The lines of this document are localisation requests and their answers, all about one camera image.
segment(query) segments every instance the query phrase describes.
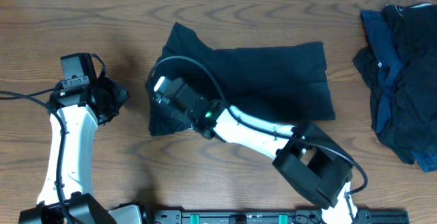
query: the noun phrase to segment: wire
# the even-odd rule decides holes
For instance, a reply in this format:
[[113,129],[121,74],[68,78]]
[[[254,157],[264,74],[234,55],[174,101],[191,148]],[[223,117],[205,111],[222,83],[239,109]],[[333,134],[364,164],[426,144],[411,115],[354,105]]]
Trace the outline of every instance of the wire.
[[354,212],[352,211],[352,206],[350,205],[350,196],[344,196],[344,198],[346,198],[346,203],[348,204],[348,209],[349,209],[349,215],[350,218],[352,219],[352,224],[355,224],[355,217],[354,217]]
[[57,193],[57,198],[59,200],[59,205],[61,207],[62,214],[67,219],[67,223],[74,224],[72,217],[70,216],[70,214],[67,211],[64,199],[62,197],[62,192],[61,192],[61,189],[62,189],[62,179],[61,179],[62,159],[64,157],[64,148],[65,148],[66,134],[67,134],[64,123],[62,122],[62,119],[60,118],[60,116],[56,112],[54,112],[52,109],[50,109],[50,107],[48,107],[47,104],[44,104],[43,102],[41,102],[35,98],[32,98],[31,96],[17,94],[14,92],[6,92],[6,91],[0,91],[0,94],[13,96],[16,99],[24,98],[26,100],[32,101],[36,104],[39,104],[40,106],[44,107],[50,114],[52,114],[56,118],[56,120],[59,122],[59,125],[61,126],[61,143],[59,144],[59,152],[58,152],[57,164],[56,164],[56,181],[55,181],[56,193]]
[[[51,92],[51,91],[54,91],[54,90],[55,90],[55,88],[50,88],[50,89],[47,89],[47,90],[44,90],[44,91],[36,92],[34,94],[27,94],[26,96],[27,97],[34,97],[34,96],[45,94],[45,93],[48,93],[48,92]],[[17,100],[17,99],[20,99],[20,98],[21,97],[0,97],[0,100]]]
[[304,214],[295,214],[295,215],[291,216],[293,223],[295,223],[295,224],[303,224],[300,221],[296,220],[296,217],[297,217],[297,219],[300,219],[301,217],[305,217],[308,221],[311,221],[313,224],[322,224],[323,223],[321,221],[315,222],[315,221],[313,221],[312,218],[310,218]]
[[334,154],[340,156],[340,157],[341,157],[342,159],[344,159],[346,162],[348,162],[348,163],[351,164],[353,167],[355,167],[356,169],[358,169],[358,171],[359,171],[359,172],[361,173],[361,175],[363,176],[363,185],[361,185],[360,187],[358,187],[358,188],[356,188],[356,189],[354,189],[354,190],[352,190],[352,191],[348,191],[347,193],[345,193],[345,197],[347,197],[347,196],[349,196],[349,195],[351,195],[351,194],[359,193],[359,192],[361,192],[362,190],[364,190],[364,188],[366,188],[366,186],[367,186],[367,184],[368,184],[368,181],[369,181],[368,178],[367,178],[367,174],[365,173],[364,169],[363,169],[363,168],[362,168],[362,167],[361,167],[357,162],[355,162],[354,159],[353,159],[352,157],[350,157],[349,155],[344,155],[344,154],[342,154],[341,152],[338,152],[338,151],[335,150],[335,149],[332,149],[332,148],[330,148],[330,147],[326,147],[326,146],[324,146],[324,145],[319,145],[319,144],[317,144],[317,143],[312,143],[312,142],[310,142],[310,141],[305,141],[304,139],[299,139],[299,138],[296,138],[296,137],[291,137],[291,136],[289,136],[289,135],[284,135],[284,134],[281,134],[281,133],[279,133],[279,132],[270,132],[269,130],[265,130],[265,129],[263,129],[263,128],[259,128],[259,127],[257,127],[257,126],[254,126],[254,125],[252,125],[252,124],[250,124],[250,123],[245,122],[244,120],[242,120],[241,117],[237,116],[237,115],[236,115],[236,114],[235,114],[235,113],[230,109],[230,104],[229,104],[228,101],[226,100],[226,97],[225,97],[225,95],[224,95],[224,93],[223,93],[223,90],[221,89],[221,87],[220,87],[219,83],[217,82],[217,80],[214,78],[214,75],[213,75],[213,74],[212,74],[212,73],[211,73],[211,72],[210,72],[210,71],[209,71],[209,70],[208,70],[208,69],[207,69],[203,64],[199,63],[198,61],[196,61],[196,60],[194,60],[194,59],[192,59],[192,58],[190,58],[190,57],[185,57],[185,56],[170,56],[170,57],[166,57],[166,58],[162,59],[161,61],[157,62],[157,63],[155,64],[155,66],[153,66],[152,69],[150,70],[150,72],[149,72],[149,76],[148,76],[148,78],[147,78],[147,82],[149,82],[151,75],[153,74],[153,72],[155,71],[155,69],[156,69],[159,65],[165,63],[166,61],[172,60],[172,59],[183,59],[183,60],[186,60],[186,61],[188,61],[188,62],[191,62],[192,64],[195,64],[197,67],[201,68],[201,69],[202,69],[202,70],[203,70],[203,71],[208,75],[208,77],[209,77],[210,80],[212,81],[212,84],[214,84],[214,86],[215,86],[215,88],[216,88],[216,90],[217,90],[217,92],[218,92],[218,95],[220,96],[220,99],[223,101],[223,103],[224,103],[224,105],[225,105],[227,111],[229,112],[229,114],[230,114],[230,115],[231,115],[235,120],[237,120],[239,123],[245,125],[245,126],[248,127],[248,128],[251,128],[251,129],[256,130],[256,131],[258,131],[258,132],[265,133],[265,134],[267,134],[267,135],[275,136],[275,137],[282,138],[282,139],[289,139],[289,140],[293,140],[293,141],[298,141],[298,142],[301,142],[301,143],[303,143],[303,144],[312,145],[312,146],[315,146],[315,147],[317,147],[317,148],[321,148],[321,149],[327,150],[327,151],[329,151],[329,152],[332,152],[332,153],[334,153]]

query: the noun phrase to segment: white arm segment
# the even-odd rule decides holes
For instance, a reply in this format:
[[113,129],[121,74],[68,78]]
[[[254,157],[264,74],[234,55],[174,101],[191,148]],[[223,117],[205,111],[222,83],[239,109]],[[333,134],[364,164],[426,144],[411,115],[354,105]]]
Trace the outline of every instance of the white arm segment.
[[350,182],[344,184],[342,190],[337,196],[338,202],[337,205],[332,208],[324,210],[322,209],[322,219],[327,224],[351,224],[352,218],[350,216],[349,205],[352,209],[352,214],[355,217],[358,212],[358,208],[352,203],[352,196],[349,196],[349,199],[344,197],[346,192],[350,191]]
[[[57,110],[63,120],[67,135],[62,160],[62,188],[64,199],[71,198],[74,192],[93,195],[91,182],[91,158],[94,133],[97,130],[97,118],[91,108],[86,105],[72,105]],[[46,181],[38,196],[37,204],[44,201],[45,205],[59,202],[56,194],[56,164],[61,143],[61,127],[57,119],[51,115],[52,145]]]
[[115,210],[110,210],[109,214],[115,222],[120,224],[142,224],[141,211],[138,205],[131,204]]
[[[247,115],[234,105],[232,105],[230,109],[234,112],[234,114],[241,117],[243,121],[248,122],[258,128],[269,130],[270,132],[276,131],[289,136],[293,135],[293,132],[291,131],[291,129],[294,127],[293,125],[274,124],[258,119],[251,115]],[[224,141],[247,146],[252,150],[266,155],[272,160],[276,158],[276,151],[284,148],[288,142],[288,139],[275,138],[274,136],[258,132],[239,124],[231,116],[231,114],[229,114],[227,109],[221,113],[216,122],[217,125],[214,127],[214,131]]]

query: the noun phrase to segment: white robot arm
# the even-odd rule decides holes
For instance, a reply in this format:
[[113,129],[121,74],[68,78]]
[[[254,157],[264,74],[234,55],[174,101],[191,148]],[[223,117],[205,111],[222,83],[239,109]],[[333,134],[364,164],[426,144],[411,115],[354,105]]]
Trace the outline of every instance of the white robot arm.
[[[65,200],[74,194],[93,195],[91,182],[91,161],[93,154],[94,134],[98,127],[98,120],[89,105],[77,104],[57,110],[57,114],[64,121],[67,135],[65,140],[64,157],[62,163],[62,188]],[[56,188],[56,163],[61,141],[60,125],[51,115],[52,143],[46,181],[37,204],[44,202],[46,205],[57,203]]]
[[[226,107],[222,100],[210,102],[181,78],[169,80],[161,76],[154,91],[154,100],[163,109],[171,109],[173,118],[191,124],[206,138],[216,136],[272,159],[283,177],[303,197],[322,209],[326,223],[353,222],[357,213],[349,196],[353,160],[316,125],[293,126],[261,120],[233,105]],[[300,159],[310,145],[318,150],[305,165]]]

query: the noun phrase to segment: wood grain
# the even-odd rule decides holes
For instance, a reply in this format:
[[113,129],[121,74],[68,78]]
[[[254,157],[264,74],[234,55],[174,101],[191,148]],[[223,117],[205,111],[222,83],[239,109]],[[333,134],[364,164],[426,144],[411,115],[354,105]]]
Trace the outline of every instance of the wood grain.
[[[405,208],[412,223],[435,223],[437,174],[401,163],[379,144],[370,91],[352,64],[367,44],[361,9],[421,2],[437,0],[1,0],[0,89],[53,87],[62,79],[62,55],[103,58],[107,74],[131,94],[94,141],[93,183],[105,208],[134,199],[187,210],[310,206],[261,154],[190,131],[151,137],[143,84],[176,21],[212,48],[323,41],[337,120],[319,125],[369,175],[355,202]],[[16,223],[21,210],[35,206],[50,143],[46,111],[26,101],[0,103],[0,223]]]

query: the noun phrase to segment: folded shirt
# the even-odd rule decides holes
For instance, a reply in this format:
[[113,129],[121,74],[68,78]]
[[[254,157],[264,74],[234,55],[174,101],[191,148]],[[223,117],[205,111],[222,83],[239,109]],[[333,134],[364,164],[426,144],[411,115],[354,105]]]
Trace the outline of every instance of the folded shirt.
[[[269,122],[335,119],[321,42],[213,50],[193,30],[176,23],[158,61],[174,55],[202,63],[217,79],[228,101],[249,115]],[[153,86],[160,76],[183,77],[197,93],[209,100],[219,98],[208,76],[196,65],[180,59],[163,63],[145,84],[151,98],[152,136],[191,127],[173,119],[169,110],[152,101]]]

